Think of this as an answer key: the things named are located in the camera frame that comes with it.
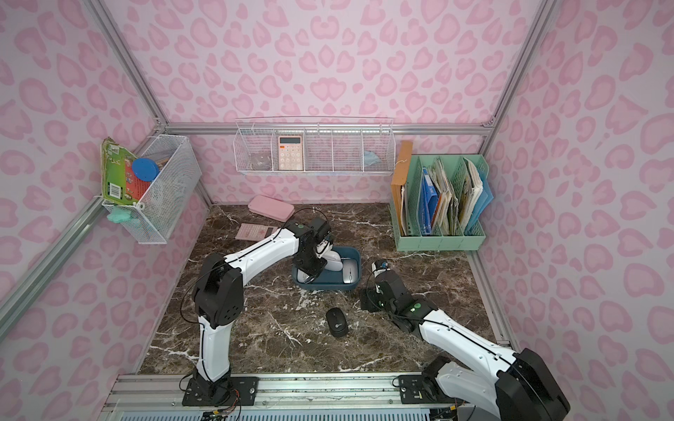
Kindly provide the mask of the white mouse with buttons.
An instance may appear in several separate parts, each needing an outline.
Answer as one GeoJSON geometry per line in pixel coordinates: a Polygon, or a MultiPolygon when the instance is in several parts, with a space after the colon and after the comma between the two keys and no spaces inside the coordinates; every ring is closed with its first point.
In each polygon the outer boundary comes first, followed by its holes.
{"type": "Polygon", "coordinates": [[[342,256],[335,250],[324,252],[321,256],[326,261],[325,270],[340,272],[343,270],[342,256]]]}

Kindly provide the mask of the teal storage box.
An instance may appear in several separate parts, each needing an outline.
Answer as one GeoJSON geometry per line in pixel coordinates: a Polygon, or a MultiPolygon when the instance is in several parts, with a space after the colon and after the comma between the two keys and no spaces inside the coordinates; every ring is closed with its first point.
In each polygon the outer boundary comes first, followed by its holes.
{"type": "Polygon", "coordinates": [[[354,290],[362,279],[362,260],[360,252],[354,247],[335,247],[335,251],[342,256],[342,259],[354,259],[359,264],[359,280],[354,284],[344,284],[342,282],[342,271],[332,272],[324,270],[313,282],[307,284],[300,284],[296,281],[297,268],[295,265],[291,266],[291,276],[293,282],[300,287],[300,289],[310,291],[352,291],[354,290]]]}

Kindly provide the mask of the black computer mouse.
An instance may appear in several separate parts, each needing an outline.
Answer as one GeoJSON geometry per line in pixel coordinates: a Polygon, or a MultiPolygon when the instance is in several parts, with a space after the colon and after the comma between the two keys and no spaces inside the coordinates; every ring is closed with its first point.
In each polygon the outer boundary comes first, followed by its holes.
{"type": "Polygon", "coordinates": [[[331,335],[343,338],[349,334],[349,324],[345,313],[340,308],[332,308],[326,312],[326,322],[331,335]]]}

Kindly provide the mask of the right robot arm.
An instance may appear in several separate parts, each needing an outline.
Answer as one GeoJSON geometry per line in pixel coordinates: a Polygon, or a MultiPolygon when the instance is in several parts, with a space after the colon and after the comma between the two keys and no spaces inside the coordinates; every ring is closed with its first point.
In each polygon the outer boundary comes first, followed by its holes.
{"type": "Polygon", "coordinates": [[[422,296],[414,296],[385,260],[371,269],[362,294],[369,312],[384,312],[405,333],[450,354],[427,371],[444,396],[458,398],[500,420],[563,420],[570,402],[535,351],[499,346],[462,326],[422,296]]]}

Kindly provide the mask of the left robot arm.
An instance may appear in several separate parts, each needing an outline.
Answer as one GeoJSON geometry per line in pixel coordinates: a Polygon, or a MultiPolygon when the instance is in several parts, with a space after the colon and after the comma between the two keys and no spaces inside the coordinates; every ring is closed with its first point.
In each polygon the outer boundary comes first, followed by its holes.
{"type": "Polygon", "coordinates": [[[194,379],[205,390],[227,389],[231,376],[229,346],[235,320],[244,310],[245,286],[279,261],[291,258],[298,280],[311,283],[329,266],[340,265],[328,221],[296,219],[256,244],[233,254],[210,254],[198,276],[192,301],[198,315],[200,351],[194,379]]]}

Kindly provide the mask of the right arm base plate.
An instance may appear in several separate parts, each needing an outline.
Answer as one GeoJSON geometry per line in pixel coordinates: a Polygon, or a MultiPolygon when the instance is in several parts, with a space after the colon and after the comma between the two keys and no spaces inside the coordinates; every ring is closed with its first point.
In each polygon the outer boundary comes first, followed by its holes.
{"type": "Polygon", "coordinates": [[[445,405],[456,402],[441,390],[435,379],[428,375],[399,375],[392,380],[391,385],[398,391],[403,405],[423,403],[445,405]]]}

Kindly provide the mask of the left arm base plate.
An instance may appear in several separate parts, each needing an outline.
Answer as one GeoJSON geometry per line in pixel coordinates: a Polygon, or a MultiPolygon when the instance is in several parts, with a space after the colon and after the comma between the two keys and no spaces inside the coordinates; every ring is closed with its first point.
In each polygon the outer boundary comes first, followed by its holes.
{"type": "Polygon", "coordinates": [[[255,376],[235,376],[209,382],[196,374],[187,385],[182,406],[225,408],[235,403],[241,406],[253,406],[259,381],[260,378],[255,376]]]}

